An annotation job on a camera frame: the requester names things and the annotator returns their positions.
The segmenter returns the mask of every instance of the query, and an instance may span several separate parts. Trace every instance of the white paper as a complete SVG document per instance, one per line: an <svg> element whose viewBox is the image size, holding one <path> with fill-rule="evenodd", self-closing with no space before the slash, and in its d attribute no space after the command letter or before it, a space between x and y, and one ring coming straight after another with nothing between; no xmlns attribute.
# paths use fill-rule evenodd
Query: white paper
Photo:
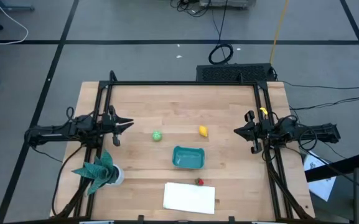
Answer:
<svg viewBox="0 0 359 224"><path fill-rule="evenodd" d="M324 165L324 163L313 156L308 155L304 161L304 170L307 171L309 169L313 169L315 167L320 167ZM329 179L324 180L316 180L308 183L309 190L316 194L321 199L328 201L330 197L331 190L333 189L335 182L335 177L331 177Z"/></svg>
<svg viewBox="0 0 359 224"><path fill-rule="evenodd" d="M214 214L215 188L166 183L162 206L166 209Z"/></svg>

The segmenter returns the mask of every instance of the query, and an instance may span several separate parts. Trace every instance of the wooden tabletop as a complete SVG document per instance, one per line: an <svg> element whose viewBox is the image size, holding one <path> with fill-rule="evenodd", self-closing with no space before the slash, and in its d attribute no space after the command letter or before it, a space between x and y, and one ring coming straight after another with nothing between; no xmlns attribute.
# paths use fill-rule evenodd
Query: wooden tabletop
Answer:
<svg viewBox="0 0 359 224"><path fill-rule="evenodd" d="M97 82L82 84L76 116L93 110L97 86ZM268 86L273 111L279 117L289 115L283 84ZM134 119L134 125L120 136L120 147L113 146L110 134L104 141L113 162L124 169L125 180L120 186L104 186L96 192L92 219L136 220L144 215L145 220L226 221L229 216L235 216L236 221L274 220L266 164L261 154L251 153L251 142L233 132L245 125L247 111L257 110L253 87L114 86L111 104L119 116ZM199 135L200 125L208 128L207 138ZM162 132L162 141L152 140L155 130ZM77 142L68 143L65 158L78 146ZM204 168L175 168L175 146L204 148ZM296 143L289 146L297 149ZM71 171L82 167L84 155L85 149L71 158L62 172L55 200L57 211L78 188L80 176ZM301 157L283 149L282 160L289 190L314 217ZM215 187L214 215L163 209L165 183L193 184L196 178ZM277 192L285 217L282 194L278 188ZM86 201L85 195L82 214Z"/></svg>

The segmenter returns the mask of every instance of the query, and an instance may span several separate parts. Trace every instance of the teal plastic dish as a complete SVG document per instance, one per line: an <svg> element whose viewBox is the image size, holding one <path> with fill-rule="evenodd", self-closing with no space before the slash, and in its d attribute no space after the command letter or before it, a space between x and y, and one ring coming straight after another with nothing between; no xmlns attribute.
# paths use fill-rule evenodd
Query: teal plastic dish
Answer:
<svg viewBox="0 0 359 224"><path fill-rule="evenodd" d="M172 155L172 163L186 169L201 169L204 166L204 160L204 149L176 146Z"/></svg>

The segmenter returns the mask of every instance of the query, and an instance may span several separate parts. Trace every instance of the artificial plant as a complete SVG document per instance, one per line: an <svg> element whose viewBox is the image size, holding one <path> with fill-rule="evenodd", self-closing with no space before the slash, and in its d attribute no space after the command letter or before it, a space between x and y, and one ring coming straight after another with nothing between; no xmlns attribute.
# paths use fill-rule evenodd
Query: artificial plant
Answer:
<svg viewBox="0 0 359 224"><path fill-rule="evenodd" d="M95 156L93 164L84 162L84 167L73 170L75 174L79 174L82 177L93 179L93 184L88 189L88 195L93 194L100 187L106 183L112 184L116 182L118 178L118 169L113 165L113 158L109 152L105 149L100 159Z"/></svg>

